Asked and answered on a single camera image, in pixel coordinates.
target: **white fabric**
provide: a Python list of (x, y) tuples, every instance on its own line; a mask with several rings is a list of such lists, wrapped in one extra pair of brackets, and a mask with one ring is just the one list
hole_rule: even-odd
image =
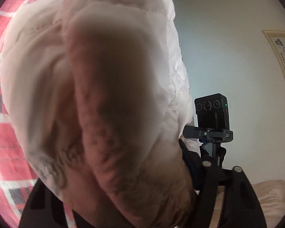
[[(172, 0), (39, 0), (20, 9), (8, 27), (1, 85), (17, 139), (46, 186), (95, 226), (120, 223), (127, 227), (125, 217), (136, 227), (171, 227), (184, 222), (192, 209), (192, 183), (181, 160), (178, 138), (186, 124), (193, 124), (194, 110), (174, 17)], [(120, 149), (125, 159), (120, 172), (118, 167), (110, 168), (110, 163), (108, 168), (101, 161), (111, 143), (97, 151), (80, 139), (82, 133), (84, 140), (91, 134), (91, 127), (85, 126), (87, 116), (83, 111), (77, 111), (85, 97), (82, 101), (76, 68), (77, 63), (94, 61), (90, 52), (98, 54), (102, 41), (93, 45), (85, 38), (95, 32), (108, 33), (109, 37), (124, 32), (127, 40), (144, 42), (142, 49), (147, 52), (142, 55), (148, 59), (144, 62), (131, 50), (119, 54), (119, 48), (125, 48), (121, 40), (120, 45), (108, 48), (100, 64), (95, 63), (103, 68), (108, 64), (104, 59), (114, 56), (101, 73), (100, 81), (108, 90), (101, 91), (96, 85), (93, 93), (116, 96), (118, 102), (139, 111), (121, 117), (114, 110), (117, 103), (107, 111), (111, 117), (119, 117), (119, 133), (127, 133), (114, 136), (124, 139), (124, 148), (127, 143), (137, 148), (132, 152), (138, 154), (135, 162), (127, 162), (132, 155)], [(85, 46), (89, 50), (82, 53), (81, 47)], [(133, 64), (124, 66), (119, 57), (129, 58)], [(107, 121), (104, 131), (115, 122)], [(199, 152), (196, 140), (188, 140), (187, 146)], [(133, 176), (137, 178), (131, 181), (146, 179), (139, 182), (144, 185), (134, 184), (137, 189), (128, 193), (112, 186), (112, 175), (121, 182)]]

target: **black camera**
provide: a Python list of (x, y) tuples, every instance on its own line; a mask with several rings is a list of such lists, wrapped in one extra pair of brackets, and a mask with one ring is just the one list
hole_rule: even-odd
[(198, 127), (230, 129), (227, 98), (220, 93), (194, 100)]

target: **white wall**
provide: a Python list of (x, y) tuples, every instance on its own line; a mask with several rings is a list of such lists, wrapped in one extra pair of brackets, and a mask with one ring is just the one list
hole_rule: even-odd
[(228, 99), (224, 167), (252, 183), (285, 180), (285, 80), (262, 30), (285, 31), (278, 0), (173, 0), (193, 98)]

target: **pink bedsheet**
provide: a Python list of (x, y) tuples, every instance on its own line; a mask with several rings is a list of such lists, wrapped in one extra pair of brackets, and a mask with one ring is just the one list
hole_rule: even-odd
[[(0, 59), (5, 29), (21, 6), (36, 0), (6, 0), (0, 9)], [(11, 228), (19, 225), (20, 217), (37, 175), (26, 162), (9, 123), (0, 88), (0, 214)], [(70, 209), (67, 220), (74, 227)]]

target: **camera lens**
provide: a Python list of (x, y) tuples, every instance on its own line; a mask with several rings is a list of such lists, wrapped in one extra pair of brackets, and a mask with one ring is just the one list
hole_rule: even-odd
[(197, 104), (196, 108), (198, 109), (198, 111), (201, 111), (201, 109), (203, 108), (203, 106), (201, 104)]
[(211, 109), (211, 103), (209, 101), (206, 101), (204, 103), (204, 108), (205, 108), (205, 110), (209, 111)]
[(219, 108), (219, 106), (220, 106), (220, 102), (218, 101), (218, 100), (215, 100), (214, 102), (213, 102), (213, 106), (214, 106), (214, 108)]

